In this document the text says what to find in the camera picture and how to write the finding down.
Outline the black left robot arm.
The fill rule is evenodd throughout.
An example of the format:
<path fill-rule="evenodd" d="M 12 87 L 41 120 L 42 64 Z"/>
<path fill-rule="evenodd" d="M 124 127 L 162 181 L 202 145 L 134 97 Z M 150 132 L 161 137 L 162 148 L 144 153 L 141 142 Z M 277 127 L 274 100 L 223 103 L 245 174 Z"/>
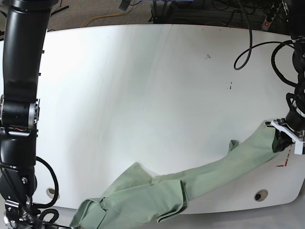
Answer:
<path fill-rule="evenodd" d="M 272 53 L 272 67 L 281 80 L 294 88 L 294 93 L 286 95 L 289 112 L 280 125 L 290 129 L 300 139 L 305 139 L 305 2 L 303 0 L 284 0 L 283 7 L 287 15 L 289 33 L 294 53 L 292 55 L 293 67 L 297 72 L 297 83 L 284 78 L 275 65 L 275 55 L 284 46 L 280 44 Z"/>

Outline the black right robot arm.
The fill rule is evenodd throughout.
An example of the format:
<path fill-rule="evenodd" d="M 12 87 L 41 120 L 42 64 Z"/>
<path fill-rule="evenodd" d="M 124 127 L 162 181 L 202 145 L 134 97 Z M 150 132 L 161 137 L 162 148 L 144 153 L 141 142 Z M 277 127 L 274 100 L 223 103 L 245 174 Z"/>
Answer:
<path fill-rule="evenodd" d="M 32 202 L 35 177 L 37 99 L 41 56 L 54 0 L 11 0 L 3 45 L 0 101 L 0 193 L 10 229 L 41 226 L 37 215 L 50 204 Z"/>

